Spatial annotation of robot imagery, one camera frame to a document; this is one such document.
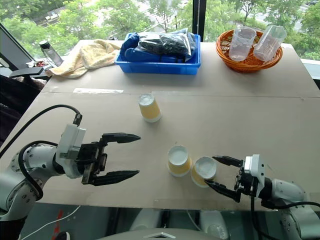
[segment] table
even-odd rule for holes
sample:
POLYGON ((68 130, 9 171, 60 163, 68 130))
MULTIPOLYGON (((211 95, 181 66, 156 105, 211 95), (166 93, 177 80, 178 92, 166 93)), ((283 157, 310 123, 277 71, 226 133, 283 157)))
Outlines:
MULTIPOLYGON (((189 175, 171 176, 167 152, 176 144, 186 146, 193 160, 213 155, 243 159, 261 154, 267 177, 295 181, 310 200, 319 202, 320 91, 294 50, 286 47, 282 60, 271 69, 241 74, 227 68, 214 47, 213 43, 201 44, 202 66, 196 76, 125 74, 114 65, 89 71, 79 79, 52 78, 8 139, 40 110, 55 104, 72 105, 83 114, 80 126, 87 129, 84 143, 97 141, 109 132, 141 136, 139 141, 111 143, 106 149, 107 171, 139 169, 140 173, 99 187, 82 185, 80 179, 53 177, 44 186, 40 202, 250 209, 247 196, 236 203, 210 188, 197 187, 189 175), (86 90, 77 93, 76 88, 86 90), (138 106, 139 95, 147 92, 154 94, 163 114, 153 124, 142 119, 138 106)), ((73 117, 70 110, 57 109, 36 120, 3 156, 0 169, 6 168, 12 155, 26 143, 58 142, 73 117)), ((218 163, 216 181, 232 188, 237 173, 237 168, 218 163)), ((259 202, 256 207, 263 209, 259 202)))

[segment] white cable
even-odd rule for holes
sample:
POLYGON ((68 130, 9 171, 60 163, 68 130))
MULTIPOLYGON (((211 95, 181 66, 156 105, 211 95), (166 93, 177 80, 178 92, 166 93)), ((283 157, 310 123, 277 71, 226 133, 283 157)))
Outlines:
POLYGON ((65 216, 65 217, 63 217, 63 218, 60 218, 60 219, 57 219, 57 220, 48 222, 47 224, 45 224, 45 225, 43 225, 42 227, 40 227, 38 230, 35 230, 34 232, 32 232, 32 233, 30 233, 29 235, 27 235, 27 236, 25 236, 24 238, 22 238, 21 240, 25 240, 26 238, 28 238, 28 237, 30 237, 31 235, 39 232, 41 229, 43 229, 44 227, 46 227, 46 226, 48 226, 48 225, 50 225, 50 224, 54 224, 54 223, 56 223, 56 222, 59 222, 59 221, 61 221, 61 220, 63 220, 63 219, 66 219, 66 218, 70 217, 70 216, 71 216, 72 214, 74 214, 80 207, 81 207, 81 205, 79 205, 72 213, 70 213, 69 215, 67 215, 67 216, 65 216))
POLYGON ((191 222, 193 223, 193 225, 195 226, 196 229, 198 229, 200 232, 202 232, 202 229, 195 223, 195 221, 192 219, 190 212, 188 210, 186 210, 186 213, 188 214, 191 222))

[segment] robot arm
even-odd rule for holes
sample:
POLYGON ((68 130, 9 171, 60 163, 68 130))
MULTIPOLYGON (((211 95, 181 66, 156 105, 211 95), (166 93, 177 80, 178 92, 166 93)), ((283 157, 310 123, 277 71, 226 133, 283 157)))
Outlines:
MULTIPOLYGON (((304 190, 294 182, 270 179, 265 176, 265 164, 259 154, 238 160, 229 156, 214 156, 218 162, 240 168, 235 178, 234 189, 211 180, 204 180, 218 193, 240 202, 241 194, 262 199, 261 205, 269 209, 299 203, 306 200, 304 190)), ((286 227, 288 239, 319 239, 320 219, 307 204, 295 207, 282 207, 282 221, 292 226, 286 227)))
POLYGON ((29 211, 42 197, 43 186, 53 176, 82 177, 82 184, 101 186, 119 183, 139 173, 138 170, 124 170, 97 176, 105 170, 107 154, 104 150, 109 142, 129 143, 139 140, 139 136, 107 133, 97 142, 82 144, 85 132, 76 124, 67 124, 58 145, 33 142, 24 147, 23 152, 18 152, 0 173, 0 239, 19 238, 29 211))

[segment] water bottle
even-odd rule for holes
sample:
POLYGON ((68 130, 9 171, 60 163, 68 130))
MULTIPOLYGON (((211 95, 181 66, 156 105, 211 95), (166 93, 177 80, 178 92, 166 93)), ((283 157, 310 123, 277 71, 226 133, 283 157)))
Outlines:
POLYGON ((50 43, 47 40, 39 42, 39 45, 44 56, 48 56, 57 67, 62 64, 62 58, 59 56, 59 54, 54 50, 54 48, 50 45, 50 43))

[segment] blue plastic bin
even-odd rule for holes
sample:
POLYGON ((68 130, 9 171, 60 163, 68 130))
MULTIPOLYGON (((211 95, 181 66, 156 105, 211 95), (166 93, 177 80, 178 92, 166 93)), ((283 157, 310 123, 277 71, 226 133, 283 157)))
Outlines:
POLYGON ((196 75, 201 65, 200 36, 197 34, 195 34, 195 43, 197 45, 195 54, 186 63, 123 61, 119 53, 114 63, 119 65, 125 73, 196 75))

